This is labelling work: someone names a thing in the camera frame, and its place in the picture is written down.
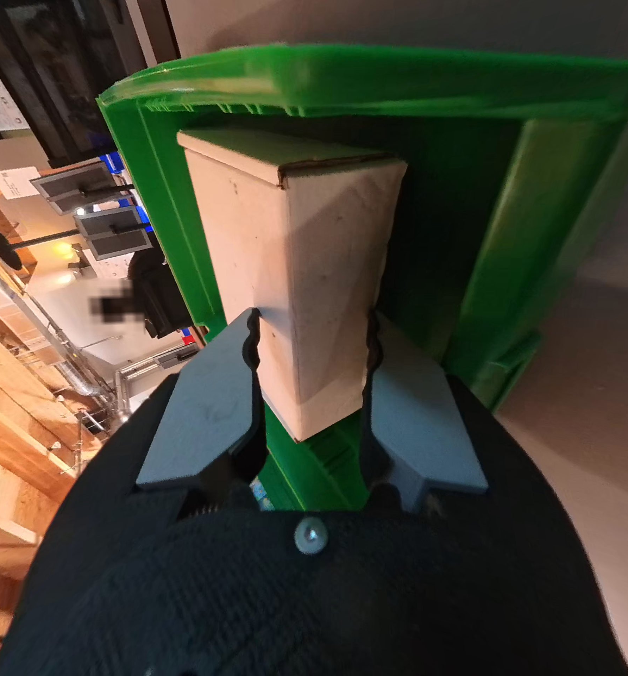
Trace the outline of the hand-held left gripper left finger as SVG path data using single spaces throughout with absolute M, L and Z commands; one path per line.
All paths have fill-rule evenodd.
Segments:
M 258 367 L 260 312 L 248 308 L 180 371 L 136 479 L 143 491 L 226 493 L 268 457 Z

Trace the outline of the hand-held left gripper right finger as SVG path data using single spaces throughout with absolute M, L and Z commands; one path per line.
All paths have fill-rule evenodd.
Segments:
M 488 481 L 444 370 L 383 314 L 369 317 L 360 474 L 418 514 L 437 490 L 484 495 Z

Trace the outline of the white cardboard mailer box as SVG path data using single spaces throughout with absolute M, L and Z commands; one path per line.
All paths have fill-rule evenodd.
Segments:
M 408 164 L 257 129 L 177 133 L 224 315 L 260 312 L 259 382 L 295 442 L 360 409 Z

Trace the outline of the green plastic bin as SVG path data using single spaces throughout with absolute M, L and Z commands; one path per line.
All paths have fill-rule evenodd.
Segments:
M 628 173 L 628 62 L 250 46 L 143 70 L 97 103 L 211 339 L 230 323 L 179 131 L 257 129 L 403 159 L 374 309 L 489 410 L 534 355 L 539 321 Z M 360 409 L 303 442 L 266 401 L 265 419 L 259 479 L 277 509 L 366 502 Z

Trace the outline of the silver ventilation duct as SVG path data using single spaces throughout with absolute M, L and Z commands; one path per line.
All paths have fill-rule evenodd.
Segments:
M 91 383 L 82 377 L 74 377 L 72 374 L 61 372 L 67 384 L 56 389 L 53 394 L 60 395 L 64 392 L 74 392 L 87 398 L 94 398 L 103 403 L 110 403 L 115 400 L 114 393 L 105 385 Z

